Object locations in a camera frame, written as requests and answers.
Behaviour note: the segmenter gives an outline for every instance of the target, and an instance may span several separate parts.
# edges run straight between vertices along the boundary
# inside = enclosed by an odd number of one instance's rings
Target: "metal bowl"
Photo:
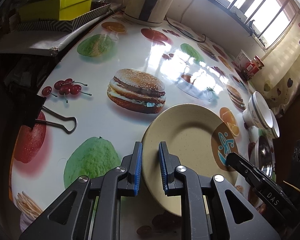
[[[270,145],[265,136],[261,135],[256,141],[256,145],[250,156],[250,163],[271,178],[272,155],[270,151]]]

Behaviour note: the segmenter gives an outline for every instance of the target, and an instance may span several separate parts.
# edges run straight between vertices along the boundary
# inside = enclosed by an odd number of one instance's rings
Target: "yellow box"
[[[73,20],[90,11],[91,0],[43,0],[19,9],[22,22],[34,20]]]

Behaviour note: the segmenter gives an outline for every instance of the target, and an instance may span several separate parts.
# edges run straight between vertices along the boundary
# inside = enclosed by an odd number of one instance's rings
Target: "green fruit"
[[[111,50],[113,40],[108,35],[97,34],[85,39],[77,47],[77,52],[87,57],[97,57]]]
[[[68,159],[63,174],[65,188],[82,175],[87,175],[91,179],[103,176],[120,163],[111,142],[101,137],[91,137],[82,143]]]
[[[184,53],[188,54],[190,57],[193,57],[195,63],[198,64],[200,61],[205,62],[201,54],[189,44],[183,43],[180,45],[180,48]]]

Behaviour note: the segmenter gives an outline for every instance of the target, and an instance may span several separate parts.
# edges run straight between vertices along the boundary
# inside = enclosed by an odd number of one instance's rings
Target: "blue figure logo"
[[[226,137],[228,136],[227,132],[225,132],[224,135],[221,132],[219,132],[218,135],[219,135],[219,139],[220,139],[220,142],[221,142],[221,145],[219,145],[219,147],[218,147],[219,159],[220,159],[220,161],[222,162],[222,164],[224,166],[228,166],[226,164],[226,157],[231,152],[231,148],[234,147],[234,139],[226,139]]]

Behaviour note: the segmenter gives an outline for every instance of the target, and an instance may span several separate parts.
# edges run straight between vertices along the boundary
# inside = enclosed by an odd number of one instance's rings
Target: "beige plate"
[[[177,155],[182,165],[207,177],[221,174],[235,184],[238,173],[221,161],[229,152],[238,153],[226,124],[203,106],[173,106],[152,122],[142,139],[142,172],[146,185],[169,212],[181,216],[181,200],[179,196],[167,197],[164,194],[158,157],[161,141],[167,142],[169,153]]]

